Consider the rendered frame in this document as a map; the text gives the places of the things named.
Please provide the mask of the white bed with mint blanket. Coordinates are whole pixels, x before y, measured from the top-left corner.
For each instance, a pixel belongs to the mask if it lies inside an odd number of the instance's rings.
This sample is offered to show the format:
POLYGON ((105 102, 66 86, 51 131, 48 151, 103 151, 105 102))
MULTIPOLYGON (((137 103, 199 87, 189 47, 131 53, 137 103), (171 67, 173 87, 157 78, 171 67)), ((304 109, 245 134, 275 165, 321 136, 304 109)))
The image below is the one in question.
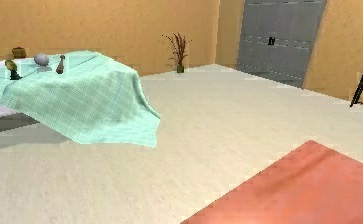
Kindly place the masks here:
POLYGON ((136 70, 99 52, 60 54, 42 68, 16 63, 19 80, 0 61, 0 105, 34 118, 80 144, 131 143, 154 148, 159 113, 147 101, 136 70))

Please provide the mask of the grey room door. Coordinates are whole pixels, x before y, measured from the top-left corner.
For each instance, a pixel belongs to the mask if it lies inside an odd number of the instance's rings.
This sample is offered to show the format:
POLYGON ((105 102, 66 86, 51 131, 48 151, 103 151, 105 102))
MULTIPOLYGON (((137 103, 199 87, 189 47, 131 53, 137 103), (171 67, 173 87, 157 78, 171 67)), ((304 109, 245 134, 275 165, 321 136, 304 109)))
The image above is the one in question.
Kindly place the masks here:
POLYGON ((302 87, 326 3, 245 0, 236 69, 302 87))

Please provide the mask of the grey round ball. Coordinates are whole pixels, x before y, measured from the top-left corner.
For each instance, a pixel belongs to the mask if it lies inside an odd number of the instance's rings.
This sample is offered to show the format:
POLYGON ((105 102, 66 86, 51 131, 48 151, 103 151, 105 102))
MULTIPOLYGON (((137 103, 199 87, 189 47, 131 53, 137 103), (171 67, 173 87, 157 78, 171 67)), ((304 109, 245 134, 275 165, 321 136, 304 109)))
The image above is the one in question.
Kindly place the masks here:
POLYGON ((39 66, 46 67, 49 64, 49 57, 43 53, 38 53, 34 56, 34 62, 39 66))

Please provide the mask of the olive green statuette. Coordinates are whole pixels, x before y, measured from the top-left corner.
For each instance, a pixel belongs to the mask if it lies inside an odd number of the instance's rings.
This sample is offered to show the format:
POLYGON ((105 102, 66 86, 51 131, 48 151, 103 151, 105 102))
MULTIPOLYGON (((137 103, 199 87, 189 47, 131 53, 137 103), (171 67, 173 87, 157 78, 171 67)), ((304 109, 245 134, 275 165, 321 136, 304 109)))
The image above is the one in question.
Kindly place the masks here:
POLYGON ((17 65, 12 60, 5 61, 5 67, 10 71, 10 79, 11 80, 19 80, 21 76, 17 73, 17 65))

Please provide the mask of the brown baseball bat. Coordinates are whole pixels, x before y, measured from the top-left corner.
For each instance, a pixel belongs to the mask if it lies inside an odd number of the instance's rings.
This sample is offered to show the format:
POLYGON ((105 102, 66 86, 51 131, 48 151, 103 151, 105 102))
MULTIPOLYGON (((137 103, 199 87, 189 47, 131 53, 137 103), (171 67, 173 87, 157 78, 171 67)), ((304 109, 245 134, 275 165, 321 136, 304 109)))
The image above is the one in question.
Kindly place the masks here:
POLYGON ((61 55, 60 56, 60 62, 56 68, 56 73, 57 74, 62 74, 64 71, 64 60, 65 60, 65 55, 61 55))

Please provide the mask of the red cloth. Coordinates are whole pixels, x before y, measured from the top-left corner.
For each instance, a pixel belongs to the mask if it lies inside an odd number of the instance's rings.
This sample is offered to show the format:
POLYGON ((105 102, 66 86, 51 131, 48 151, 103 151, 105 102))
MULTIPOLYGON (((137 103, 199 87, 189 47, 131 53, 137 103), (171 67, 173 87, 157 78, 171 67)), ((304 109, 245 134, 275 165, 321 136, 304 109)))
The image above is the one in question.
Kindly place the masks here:
POLYGON ((310 140, 180 224, 363 224, 363 163, 310 140))

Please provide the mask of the brown olive box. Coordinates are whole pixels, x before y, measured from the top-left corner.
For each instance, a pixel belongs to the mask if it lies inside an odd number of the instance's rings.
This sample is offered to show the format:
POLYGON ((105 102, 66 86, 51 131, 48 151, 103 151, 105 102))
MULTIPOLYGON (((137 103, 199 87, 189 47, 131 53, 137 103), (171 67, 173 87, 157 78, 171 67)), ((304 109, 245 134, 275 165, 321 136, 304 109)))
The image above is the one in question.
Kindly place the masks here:
POLYGON ((26 51, 22 47, 15 47, 12 49, 12 54, 15 59, 23 59, 26 57, 26 51))

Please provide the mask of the red twig house plant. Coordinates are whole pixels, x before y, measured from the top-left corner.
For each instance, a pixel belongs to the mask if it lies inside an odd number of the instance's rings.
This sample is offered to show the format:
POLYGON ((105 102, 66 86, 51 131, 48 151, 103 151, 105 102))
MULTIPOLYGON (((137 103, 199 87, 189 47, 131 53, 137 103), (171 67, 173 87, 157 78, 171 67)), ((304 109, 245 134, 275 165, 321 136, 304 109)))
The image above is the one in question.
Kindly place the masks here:
POLYGON ((171 36, 166 35, 172 46, 172 56, 170 60, 175 63, 176 72, 181 74, 185 72, 184 59, 187 57, 186 47, 189 41, 185 35, 179 32, 173 33, 171 36))

